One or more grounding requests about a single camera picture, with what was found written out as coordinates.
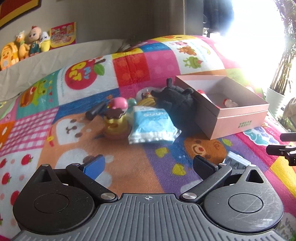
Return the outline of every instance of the pink gingham pattern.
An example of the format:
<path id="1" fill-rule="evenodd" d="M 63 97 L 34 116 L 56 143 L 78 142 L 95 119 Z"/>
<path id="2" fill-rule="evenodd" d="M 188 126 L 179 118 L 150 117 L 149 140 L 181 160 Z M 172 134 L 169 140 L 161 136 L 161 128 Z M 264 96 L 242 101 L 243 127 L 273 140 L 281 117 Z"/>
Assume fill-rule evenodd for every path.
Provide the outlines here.
<path id="1" fill-rule="evenodd" d="M 58 108 L 53 108 L 17 120 L 0 150 L 0 156 L 42 148 L 57 111 Z"/>

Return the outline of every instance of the colorful blanket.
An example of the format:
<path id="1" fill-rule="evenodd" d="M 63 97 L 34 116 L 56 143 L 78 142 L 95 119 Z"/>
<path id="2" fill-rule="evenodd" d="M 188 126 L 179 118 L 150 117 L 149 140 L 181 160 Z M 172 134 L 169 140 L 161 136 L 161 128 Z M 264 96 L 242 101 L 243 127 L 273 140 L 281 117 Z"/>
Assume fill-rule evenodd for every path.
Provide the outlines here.
<path id="1" fill-rule="evenodd" d="M 252 86 L 238 64 L 225 58 L 211 39 L 177 35 L 62 68 L 22 93 L 0 120 L 1 239 L 20 231 L 12 206 L 41 164 L 65 168 L 103 154 L 105 169 L 96 181 L 118 196 L 162 192 L 178 196 L 202 181 L 192 169 L 196 154 L 217 164 L 228 151 L 260 167 L 284 204 L 279 232 L 292 238 L 296 169 L 283 157 L 266 154 L 268 144 L 282 144 L 279 135 L 284 132 L 272 116 L 266 117 L 263 126 L 211 141 L 201 131 L 194 136 L 183 132 L 172 145 L 110 141 L 102 135 L 101 116 L 85 119 L 85 112 L 102 100 L 135 97 L 140 90 L 162 88 L 168 77 L 181 74 L 226 75 Z M 261 89 L 253 89 L 262 96 Z"/>

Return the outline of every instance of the open box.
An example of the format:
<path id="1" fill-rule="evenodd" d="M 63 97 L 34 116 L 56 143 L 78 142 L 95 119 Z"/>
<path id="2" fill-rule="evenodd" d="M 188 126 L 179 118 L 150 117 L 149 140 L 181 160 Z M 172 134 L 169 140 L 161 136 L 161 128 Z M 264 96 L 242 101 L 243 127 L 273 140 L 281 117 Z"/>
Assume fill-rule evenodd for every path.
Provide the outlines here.
<path id="1" fill-rule="evenodd" d="M 175 85 L 195 90 L 195 122 L 211 140 L 260 126 L 268 112 L 269 103 L 226 76 L 180 75 L 176 76 Z M 197 90 L 203 90 L 212 102 Z M 239 106 L 226 108 L 224 99 Z"/>

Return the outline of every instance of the black stuffed animal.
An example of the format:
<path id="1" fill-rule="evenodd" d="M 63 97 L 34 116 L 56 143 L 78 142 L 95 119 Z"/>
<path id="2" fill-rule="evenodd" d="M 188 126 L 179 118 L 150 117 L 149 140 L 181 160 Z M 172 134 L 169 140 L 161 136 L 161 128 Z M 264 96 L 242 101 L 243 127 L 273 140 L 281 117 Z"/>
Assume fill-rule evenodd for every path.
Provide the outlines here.
<path id="1" fill-rule="evenodd" d="M 151 95 L 157 98 L 157 106 L 167 111 L 175 125 L 194 121 L 196 105 L 191 96 L 194 90 L 192 88 L 184 90 L 172 83 L 173 80 L 168 78 L 167 87 L 162 91 L 151 91 Z"/>

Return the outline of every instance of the blue snack package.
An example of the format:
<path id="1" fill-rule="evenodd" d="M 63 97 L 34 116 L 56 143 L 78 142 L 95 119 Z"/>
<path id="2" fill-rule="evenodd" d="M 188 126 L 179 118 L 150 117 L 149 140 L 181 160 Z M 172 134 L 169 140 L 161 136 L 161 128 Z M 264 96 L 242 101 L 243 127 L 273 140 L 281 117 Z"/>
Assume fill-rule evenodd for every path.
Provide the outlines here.
<path id="1" fill-rule="evenodd" d="M 129 144 L 145 142 L 173 143 L 181 134 L 164 109 L 148 106 L 133 107 L 133 128 Z"/>

